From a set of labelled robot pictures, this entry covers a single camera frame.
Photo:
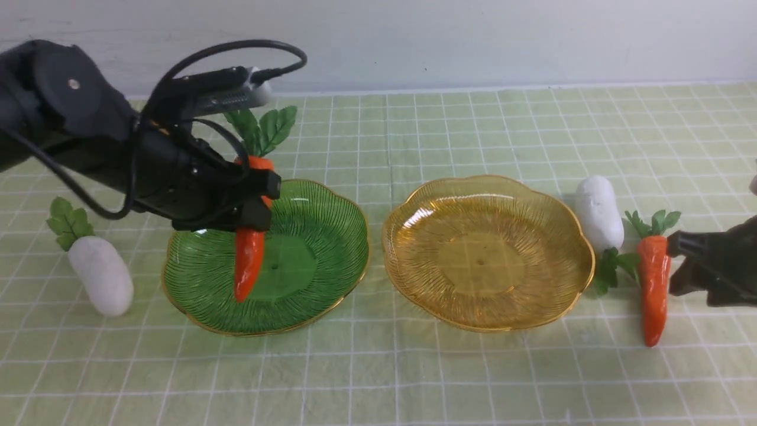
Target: carrot leaves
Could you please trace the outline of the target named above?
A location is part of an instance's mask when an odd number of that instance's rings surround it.
[[[241,137],[247,153],[263,157],[289,137],[297,118],[297,107],[292,105],[279,110],[272,109],[260,121],[248,109],[226,112],[223,117]]]
[[[633,214],[625,212],[626,221],[636,230],[639,238],[646,238],[652,235],[663,235],[667,230],[674,227],[678,223],[678,219],[681,218],[680,211],[671,211],[667,213],[665,210],[658,210],[652,215],[652,225],[645,224],[639,217],[639,212],[634,211]]]

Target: plate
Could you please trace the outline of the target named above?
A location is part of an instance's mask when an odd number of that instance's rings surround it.
[[[271,211],[263,267],[242,303],[233,291],[233,233],[171,237],[163,289],[197,325],[235,336],[293,330],[332,310],[363,278],[368,224],[355,203],[317,182],[285,180]]]
[[[588,287],[595,262],[567,205],[492,175],[424,184],[389,215],[382,245],[400,293],[479,332],[560,318]]]

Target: orange carrot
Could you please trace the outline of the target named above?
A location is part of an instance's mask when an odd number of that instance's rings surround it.
[[[297,118],[297,107],[272,109],[260,118],[260,123],[255,114],[248,109],[227,111],[223,116],[242,138],[250,167],[272,171],[273,163],[264,157],[289,136]],[[263,202],[268,208],[271,207],[271,200],[267,197],[263,197]],[[236,230],[234,297],[237,302],[244,302],[255,285],[257,275],[263,266],[264,243],[263,232],[241,228]]]
[[[659,342],[668,319],[668,278],[671,259],[668,239],[661,235],[643,238],[636,248],[641,282],[641,318],[644,344],[653,347]]]
[[[668,256],[668,239],[663,233],[673,227],[681,217],[679,211],[665,214],[660,210],[652,216],[652,226],[645,224],[635,211],[625,212],[641,241],[636,247],[640,262],[637,267],[641,283],[641,319],[644,344],[657,345],[668,320],[668,279],[671,258]]]
[[[248,156],[250,167],[256,169],[273,170],[273,163],[267,158]],[[262,197],[263,202],[271,207],[271,200]],[[235,247],[236,258],[234,268],[234,297],[237,302],[244,302],[252,291],[263,266],[263,252],[265,246],[264,232],[254,229],[239,228],[236,230]]]

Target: gold rim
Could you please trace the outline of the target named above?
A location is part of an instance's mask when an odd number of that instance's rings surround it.
[[[386,221],[384,221],[384,224],[382,225],[382,249],[384,251],[384,268],[387,271],[390,270],[390,265],[389,265],[390,262],[389,262],[389,254],[388,254],[389,250],[388,250],[388,247],[387,247],[387,240],[388,240],[388,235],[389,235],[388,225],[391,223],[392,218],[405,205],[408,205],[408,204],[410,204],[410,202],[412,202],[413,198],[416,196],[416,194],[420,190],[422,190],[423,188],[425,188],[425,187],[427,187],[427,186],[429,186],[429,185],[431,185],[433,183],[439,183],[439,182],[442,182],[442,181],[471,180],[471,179],[478,179],[478,178],[483,178],[483,177],[493,177],[493,178],[496,178],[496,179],[499,179],[499,180],[509,181],[511,183],[515,183],[515,184],[517,184],[517,185],[525,188],[527,191],[529,191],[531,193],[538,194],[540,196],[545,196],[545,197],[547,197],[549,199],[552,199],[552,200],[558,202],[559,205],[561,205],[562,208],[564,208],[565,211],[568,212],[568,214],[570,215],[570,217],[572,218],[572,220],[575,222],[576,226],[578,227],[578,235],[581,238],[581,242],[584,244],[584,246],[586,247],[586,249],[589,252],[589,255],[590,255],[590,258],[591,258],[591,270],[590,270],[590,272],[589,272],[589,274],[587,276],[586,282],[584,283],[583,287],[578,292],[576,292],[576,295],[573,298],[573,301],[570,303],[570,305],[568,305],[565,309],[563,309],[559,314],[557,314],[557,315],[555,315],[555,316],[553,316],[551,318],[548,318],[545,321],[541,321],[541,322],[538,322],[538,323],[533,323],[532,325],[528,325],[528,326],[521,326],[521,327],[512,327],[512,326],[508,326],[508,327],[473,327],[473,326],[470,326],[470,325],[467,325],[467,324],[462,324],[462,323],[456,322],[454,320],[450,320],[449,318],[442,318],[436,312],[433,312],[431,309],[428,309],[425,306],[423,306],[423,305],[419,304],[418,302],[416,302],[415,300],[413,300],[413,298],[410,297],[410,295],[408,293],[402,291],[402,289],[400,288],[400,286],[397,285],[397,281],[394,279],[394,277],[392,277],[391,274],[387,273],[387,275],[389,276],[389,280],[391,281],[391,283],[394,286],[394,288],[397,289],[397,291],[400,292],[400,294],[402,294],[402,296],[404,296],[406,299],[408,299],[412,304],[414,304],[414,305],[418,306],[419,308],[421,308],[422,310],[426,311],[431,316],[433,316],[433,317],[435,317],[435,318],[437,318],[437,319],[439,319],[439,320],[441,320],[443,322],[446,322],[447,324],[453,325],[454,327],[461,328],[463,330],[475,331],[475,332],[478,332],[478,333],[499,333],[499,332],[504,332],[504,331],[527,330],[529,328],[541,327],[543,325],[546,325],[546,324],[549,324],[551,322],[557,321],[558,319],[560,319],[563,316],[565,316],[565,314],[567,314],[568,312],[570,312],[570,310],[575,307],[575,304],[581,298],[581,295],[583,295],[584,292],[586,291],[586,289],[589,287],[589,285],[591,285],[591,281],[594,278],[594,269],[597,267],[597,257],[596,257],[596,254],[594,253],[593,248],[591,247],[591,244],[589,243],[589,240],[584,235],[584,230],[581,228],[581,222],[578,221],[578,217],[570,209],[570,207],[568,207],[567,204],[565,204],[561,199],[559,199],[559,198],[557,198],[555,196],[551,196],[550,194],[542,193],[540,191],[532,190],[531,188],[528,187],[528,185],[525,185],[523,182],[520,182],[518,180],[512,179],[510,177],[500,176],[500,175],[496,175],[496,174],[477,174],[475,176],[468,176],[468,177],[442,177],[442,178],[439,178],[439,179],[430,180],[430,181],[424,183],[423,185],[419,186],[418,188],[416,188],[405,199],[404,202],[400,203],[397,207],[395,207],[394,209],[392,209],[392,211],[389,213],[389,216],[387,217]]]
[[[173,233],[171,233],[171,237],[168,239],[168,247],[166,248],[166,261],[163,263],[163,270],[160,273],[160,287],[163,289],[163,294],[166,295],[166,298],[171,303],[171,305],[173,305],[174,308],[176,308],[179,312],[183,313],[192,323],[194,323],[195,325],[199,326],[200,328],[204,328],[205,330],[208,330],[208,331],[210,331],[212,333],[215,333],[215,334],[221,334],[223,336],[233,336],[233,337],[268,336],[268,335],[271,335],[271,334],[281,334],[281,333],[286,333],[287,331],[297,330],[298,328],[305,327],[305,326],[307,326],[309,324],[312,324],[315,321],[318,321],[324,315],[326,315],[329,312],[333,311],[337,306],[339,306],[340,303],[342,303],[342,301],[344,301],[344,299],[347,298],[347,296],[350,295],[350,293],[352,293],[352,290],[355,290],[355,287],[357,287],[357,284],[359,284],[360,281],[362,281],[363,278],[366,276],[366,273],[368,271],[368,267],[370,265],[372,249],[371,249],[371,241],[370,241],[370,228],[368,227],[368,219],[367,219],[366,213],[363,211],[363,209],[356,202],[352,201],[351,199],[349,199],[349,198],[347,198],[345,196],[341,196],[341,195],[337,194],[331,188],[327,187],[326,185],[324,185],[324,184],[322,184],[320,182],[316,182],[315,180],[310,180],[310,179],[286,179],[286,180],[283,180],[282,182],[283,183],[284,182],[308,182],[308,183],[315,183],[316,185],[321,186],[325,190],[328,190],[332,194],[332,196],[334,196],[334,197],[336,197],[338,199],[343,199],[344,201],[349,202],[350,204],[352,204],[353,206],[355,206],[357,208],[357,211],[360,212],[360,216],[363,218],[363,224],[365,224],[365,227],[366,227],[366,244],[368,245],[368,258],[366,260],[365,266],[363,266],[363,271],[360,272],[360,276],[357,278],[357,280],[355,280],[355,282],[347,289],[347,291],[344,292],[344,294],[337,301],[335,301],[327,309],[324,309],[323,312],[319,313],[318,315],[316,315],[316,316],[314,316],[314,317],[312,317],[310,319],[307,319],[306,321],[302,321],[301,323],[289,326],[287,328],[282,328],[282,329],[278,329],[278,330],[270,330],[270,331],[261,331],[261,332],[257,332],[257,333],[232,333],[232,332],[229,332],[229,331],[217,330],[215,328],[208,327],[207,325],[201,323],[197,318],[195,318],[194,315],[189,314],[184,308],[182,308],[181,306],[179,306],[179,304],[177,304],[176,301],[173,300],[173,297],[171,297],[171,295],[168,293],[168,288],[166,286],[166,268],[168,267],[169,253],[171,251],[171,245],[173,244],[173,239],[174,239],[174,237],[177,234],[177,232],[174,231]]]

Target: robotic arm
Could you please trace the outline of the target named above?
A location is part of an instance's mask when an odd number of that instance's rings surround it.
[[[202,58],[249,47],[285,50],[300,60],[284,68],[234,67],[175,78]],[[280,176],[250,169],[241,143],[198,117],[261,106],[256,90],[263,83],[306,63],[304,52],[280,42],[214,46],[170,70],[140,114],[80,48],[25,42],[0,54],[0,172],[34,156],[110,220],[149,211],[170,219],[176,230],[268,230],[271,212],[261,196],[279,197]],[[193,137],[193,122],[221,133],[241,164]],[[125,194],[123,208],[101,207],[64,168]]]

